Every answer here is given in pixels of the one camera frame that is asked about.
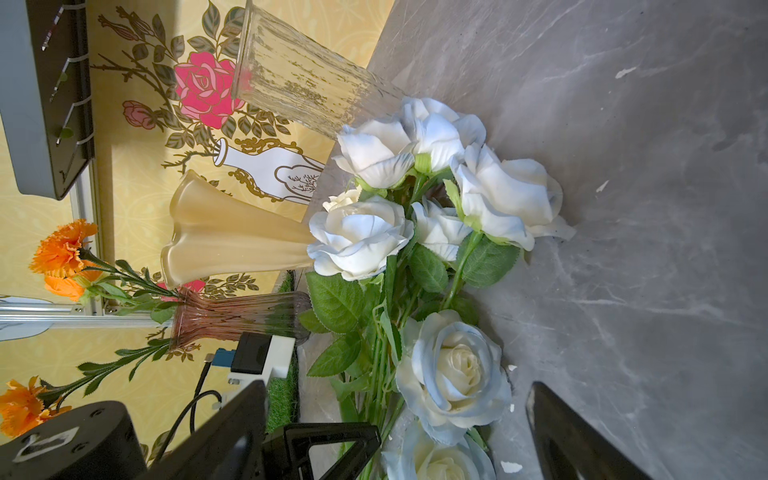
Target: beige vase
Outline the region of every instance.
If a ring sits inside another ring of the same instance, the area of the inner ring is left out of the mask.
[[[235,200],[189,170],[170,201],[174,236],[161,253],[165,283],[176,287],[218,273],[308,266],[308,226]]]

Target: white rose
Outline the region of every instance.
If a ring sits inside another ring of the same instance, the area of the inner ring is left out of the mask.
[[[416,214],[416,241],[445,262],[456,260],[458,246],[472,232],[456,216],[456,209],[442,208],[430,200],[412,206]]]
[[[397,453],[384,452],[389,480],[494,480],[491,459],[471,439],[454,446],[429,438],[418,422],[406,430]]]
[[[421,324],[408,319],[403,342],[398,390],[437,442],[456,445],[467,429],[509,409],[512,391],[500,366],[502,349],[454,310],[433,313]]]
[[[344,280],[353,281],[383,272],[386,257],[413,237],[413,222],[402,206],[374,196],[317,212],[310,219],[310,231],[318,240],[306,248],[315,271],[325,276],[341,273]]]
[[[352,190],[347,190],[343,194],[339,195],[338,197],[334,197],[331,195],[328,197],[328,200],[330,202],[323,202],[323,208],[326,209],[326,212],[330,212],[333,209],[339,208],[339,207],[346,207],[347,205],[354,204],[356,201],[360,199],[360,194],[362,193],[362,187],[353,188]]]
[[[558,216],[563,189],[537,161],[501,162],[487,145],[477,144],[466,148],[464,161],[454,160],[451,169],[469,225],[526,250],[533,250],[535,237],[570,240],[576,233]]]
[[[458,114],[432,98],[403,98],[400,117],[415,142],[413,153],[429,154],[432,172],[447,168],[454,155],[464,154],[467,145],[485,142],[485,126],[477,115]]]
[[[338,139],[342,155],[333,159],[371,187],[394,187],[413,167],[413,154],[406,151],[411,141],[397,120],[371,120],[357,129],[344,125]]]

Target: ribbed glass vase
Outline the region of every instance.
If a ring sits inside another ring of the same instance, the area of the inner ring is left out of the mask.
[[[243,332],[290,336],[297,345],[310,336],[299,322],[299,314],[312,308],[304,292],[211,300],[184,287],[179,291],[182,304],[174,316],[171,350],[203,338],[237,341]]]

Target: clear glass vase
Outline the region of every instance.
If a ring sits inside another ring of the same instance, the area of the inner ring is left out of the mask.
[[[336,139],[397,112],[406,94],[248,0],[233,96]]]

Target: black cable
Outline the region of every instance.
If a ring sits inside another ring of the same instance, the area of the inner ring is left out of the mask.
[[[203,382],[205,382],[205,377],[208,375],[208,370],[210,370],[210,362],[206,361],[203,364],[203,371],[200,372],[200,379],[197,380],[197,387],[195,387],[194,396],[200,395],[200,391],[203,389]],[[192,409],[190,410],[190,435],[194,433],[194,413],[196,409],[197,404],[192,404]]]
[[[187,404],[187,406],[184,407],[184,410],[181,411],[181,414],[176,419],[176,422],[174,422],[174,426],[170,428],[168,431],[168,437],[166,437],[165,442],[163,442],[163,446],[160,447],[160,450],[157,451],[157,456],[154,458],[154,462],[152,462],[152,466],[154,467],[154,464],[158,463],[161,458],[163,458],[163,454],[165,453],[165,450],[168,448],[170,441],[174,439],[174,434],[176,433],[176,430],[179,428],[179,425],[181,425],[181,421],[184,419],[184,416],[189,412],[192,407],[203,397],[213,395],[216,397],[216,399],[221,402],[221,394],[217,392],[216,390],[208,390],[207,392],[202,392],[200,395],[195,396],[195,398],[192,399],[191,402]]]

